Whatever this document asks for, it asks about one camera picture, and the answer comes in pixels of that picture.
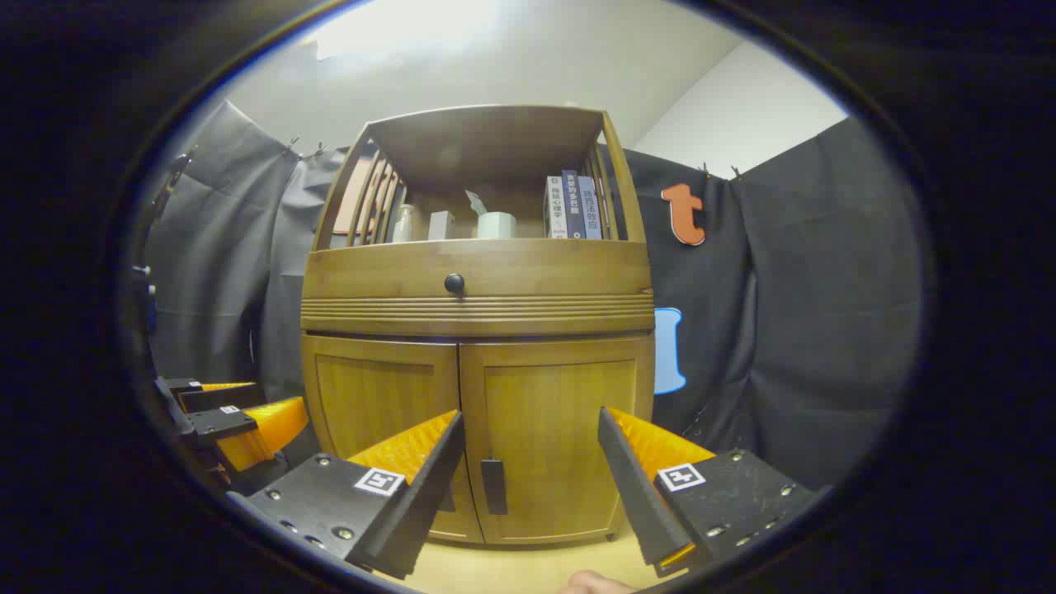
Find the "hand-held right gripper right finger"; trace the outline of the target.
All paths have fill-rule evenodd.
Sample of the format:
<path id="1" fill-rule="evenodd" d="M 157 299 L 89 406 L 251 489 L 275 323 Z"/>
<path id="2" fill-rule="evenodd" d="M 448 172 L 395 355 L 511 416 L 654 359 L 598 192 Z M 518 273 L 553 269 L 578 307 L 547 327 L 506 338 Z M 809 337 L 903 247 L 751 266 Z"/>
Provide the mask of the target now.
<path id="1" fill-rule="evenodd" d="M 604 407 L 597 440 L 646 564 L 660 578 L 710 570 L 765 544 L 826 496 L 746 449 L 715 452 Z"/>

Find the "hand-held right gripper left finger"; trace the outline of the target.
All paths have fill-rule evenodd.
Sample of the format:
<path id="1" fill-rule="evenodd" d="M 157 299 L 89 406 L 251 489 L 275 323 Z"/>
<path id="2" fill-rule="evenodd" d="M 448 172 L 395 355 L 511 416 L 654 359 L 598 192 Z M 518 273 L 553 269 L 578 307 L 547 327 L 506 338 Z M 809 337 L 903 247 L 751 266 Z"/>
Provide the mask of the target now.
<path id="1" fill-rule="evenodd" d="M 451 410 L 351 456 L 312 459 L 252 495 L 227 497 L 256 526 L 335 573 L 412 574 L 464 454 Z"/>

